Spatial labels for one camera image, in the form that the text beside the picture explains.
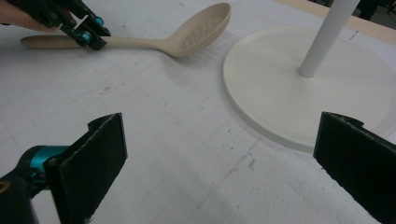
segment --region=table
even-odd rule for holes
[[[162,38],[220,1],[87,0],[114,36]],[[174,59],[147,49],[31,50],[37,32],[0,27],[0,171],[36,145],[70,145],[87,123],[121,112],[129,158],[92,223],[376,223],[312,155],[246,125],[221,86],[228,50],[278,26],[322,18],[277,1],[230,0],[212,45]],[[396,71],[396,47],[346,28]],[[389,137],[396,142],[396,133]],[[40,223],[59,223],[50,192],[33,199]]]

